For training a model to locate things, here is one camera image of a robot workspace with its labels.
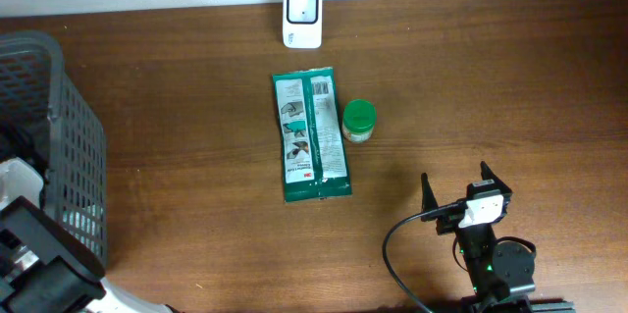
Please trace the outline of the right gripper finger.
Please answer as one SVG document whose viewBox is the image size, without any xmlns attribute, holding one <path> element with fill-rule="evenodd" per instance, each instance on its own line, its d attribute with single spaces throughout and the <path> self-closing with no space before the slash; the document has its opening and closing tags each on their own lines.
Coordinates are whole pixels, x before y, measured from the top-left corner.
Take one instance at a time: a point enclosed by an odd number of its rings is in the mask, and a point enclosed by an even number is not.
<svg viewBox="0 0 628 313">
<path fill-rule="evenodd" d="M 493 181 L 497 188 L 505 190 L 505 183 L 492 171 L 486 161 L 480 163 L 483 181 Z"/>
<path fill-rule="evenodd" d="M 439 205 L 429 183 L 428 175 L 426 173 L 423 173 L 421 175 L 421 190 L 421 213 L 423 214 L 423 216 L 421 217 L 421 221 L 433 221 L 435 219 L 434 212 L 439 208 Z"/>
</svg>

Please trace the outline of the green lid glass jar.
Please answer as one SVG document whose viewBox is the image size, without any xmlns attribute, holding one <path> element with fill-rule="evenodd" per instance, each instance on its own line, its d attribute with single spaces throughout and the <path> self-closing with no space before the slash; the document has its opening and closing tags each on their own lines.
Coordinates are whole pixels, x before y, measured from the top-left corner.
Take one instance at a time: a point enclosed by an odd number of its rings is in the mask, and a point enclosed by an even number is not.
<svg viewBox="0 0 628 313">
<path fill-rule="evenodd" d="M 342 113 L 342 133 L 350 142 L 367 141 L 377 122 L 375 106 L 364 99 L 355 99 L 346 104 Z"/>
</svg>

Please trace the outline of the green 3M glove package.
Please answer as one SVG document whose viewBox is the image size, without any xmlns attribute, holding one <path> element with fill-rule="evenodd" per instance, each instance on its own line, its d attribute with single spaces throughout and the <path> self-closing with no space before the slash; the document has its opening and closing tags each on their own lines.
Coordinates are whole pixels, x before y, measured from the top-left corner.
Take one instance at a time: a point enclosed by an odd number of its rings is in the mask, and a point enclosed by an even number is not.
<svg viewBox="0 0 628 313">
<path fill-rule="evenodd" d="M 286 203 L 352 194 L 331 67 L 272 76 Z"/>
</svg>

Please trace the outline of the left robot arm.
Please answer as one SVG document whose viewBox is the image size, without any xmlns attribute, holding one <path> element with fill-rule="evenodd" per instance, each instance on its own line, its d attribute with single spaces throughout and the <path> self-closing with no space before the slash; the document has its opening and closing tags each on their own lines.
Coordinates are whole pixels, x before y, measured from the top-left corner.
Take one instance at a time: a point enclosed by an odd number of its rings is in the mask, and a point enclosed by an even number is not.
<svg viewBox="0 0 628 313">
<path fill-rule="evenodd" d="M 38 207 L 42 176 L 1 163 L 1 310 L 7 313 L 173 313 L 105 278 L 96 256 Z"/>
</svg>

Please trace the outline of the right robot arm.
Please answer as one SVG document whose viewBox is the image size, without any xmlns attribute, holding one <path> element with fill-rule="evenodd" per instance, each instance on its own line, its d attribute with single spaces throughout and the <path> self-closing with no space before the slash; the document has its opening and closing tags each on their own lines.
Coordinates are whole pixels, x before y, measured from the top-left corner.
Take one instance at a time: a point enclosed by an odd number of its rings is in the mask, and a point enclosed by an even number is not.
<svg viewBox="0 0 628 313">
<path fill-rule="evenodd" d="M 534 243 L 515 236 L 496 237 L 493 226 L 507 215 L 513 191 L 488 166 L 480 163 L 481 179 L 466 187 L 466 195 L 439 205 L 429 183 L 421 175 L 422 211 L 425 222 L 434 221 L 438 235 L 454 235 L 474 295 L 461 302 L 461 312 L 573 312 L 568 301 L 532 301 L 529 294 L 537 249 Z"/>
</svg>

